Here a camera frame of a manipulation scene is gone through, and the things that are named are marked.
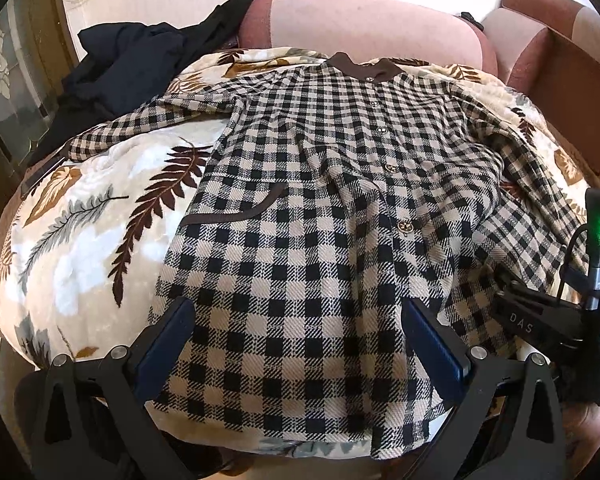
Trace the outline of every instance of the pocket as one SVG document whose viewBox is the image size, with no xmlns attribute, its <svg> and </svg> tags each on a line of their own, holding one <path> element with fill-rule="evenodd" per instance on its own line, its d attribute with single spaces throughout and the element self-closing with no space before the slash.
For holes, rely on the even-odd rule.
<svg viewBox="0 0 600 480">
<path fill-rule="evenodd" d="M 288 191 L 288 184 L 286 182 L 267 184 L 234 181 L 232 185 L 228 186 L 225 183 L 216 181 L 216 184 L 218 186 L 214 186 L 213 181 L 211 181 L 204 188 L 198 190 L 200 199 L 195 201 L 196 203 L 192 204 L 192 207 L 194 210 L 208 210 L 209 208 L 218 209 L 218 205 L 221 205 L 223 211 L 193 212 L 187 214 L 180 221 L 181 226 L 222 224 L 256 218 L 262 215 L 277 199 L 284 196 Z M 259 191 L 262 192 L 263 186 L 267 186 L 269 192 L 262 200 L 257 201 L 256 194 Z"/>
</svg>

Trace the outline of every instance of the brown collar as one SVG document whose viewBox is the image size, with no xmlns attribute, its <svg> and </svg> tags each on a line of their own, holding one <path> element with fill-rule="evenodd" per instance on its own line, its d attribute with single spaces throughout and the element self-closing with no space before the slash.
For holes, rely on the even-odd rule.
<svg viewBox="0 0 600 480">
<path fill-rule="evenodd" d="M 344 52 L 336 52 L 327 60 L 328 65 L 340 70 L 343 74 L 359 79 L 360 81 L 382 83 L 393 79 L 403 70 L 383 57 L 375 65 L 356 65 Z"/>
</svg>

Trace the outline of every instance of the gold button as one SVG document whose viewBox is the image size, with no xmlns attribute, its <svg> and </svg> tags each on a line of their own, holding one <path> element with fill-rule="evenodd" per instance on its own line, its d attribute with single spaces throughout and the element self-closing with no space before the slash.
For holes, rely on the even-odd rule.
<svg viewBox="0 0 600 480">
<path fill-rule="evenodd" d="M 411 233 L 413 232 L 413 225 L 405 220 L 400 220 L 398 222 L 398 230 L 402 233 Z"/>
</svg>

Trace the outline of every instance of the black and beige checkered fabric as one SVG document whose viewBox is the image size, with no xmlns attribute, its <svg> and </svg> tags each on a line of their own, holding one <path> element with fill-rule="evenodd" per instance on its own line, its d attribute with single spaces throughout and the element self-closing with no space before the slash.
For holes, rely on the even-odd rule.
<svg viewBox="0 0 600 480">
<path fill-rule="evenodd" d="M 375 458 L 421 445 L 444 408 L 402 301 L 512 353 L 488 312 L 492 270 L 551 281 L 578 224 L 560 190 L 458 86 L 367 82 L 328 63 L 167 94 L 115 135 L 195 112 L 231 119 L 157 283 L 150 322 L 184 295 L 197 326 L 155 406 L 263 436 L 371 440 Z M 501 191 L 503 175 L 532 209 Z"/>
</svg>

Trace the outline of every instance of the black cable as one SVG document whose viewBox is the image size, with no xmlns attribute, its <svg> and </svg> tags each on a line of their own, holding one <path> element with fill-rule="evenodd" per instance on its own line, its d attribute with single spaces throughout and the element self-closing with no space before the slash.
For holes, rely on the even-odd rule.
<svg viewBox="0 0 600 480">
<path fill-rule="evenodd" d="M 562 263 L 563 267 L 568 266 L 571 263 L 571 255 L 573 254 L 573 248 L 576 245 L 576 241 L 578 240 L 578 237 L 584 231 L 586 231 L 588 229 L 589 229 L 588 224 L 582 224 L 574 232 L 573 236 L 571 237 L 571 240 L 569 240 L 569 245 L 567 245 L 567 252 L 564 255 L 564 261 Z M 563 291 L 564 291 L 564 278 L 562 277 L 562 273 L 560 273 L 560 285 L 558 286 L 558 294 L 556 295 L 555 303 L 557 303 L 557 304 L 560 303 L 560 299 L 562 298 Z"/>
</svg>

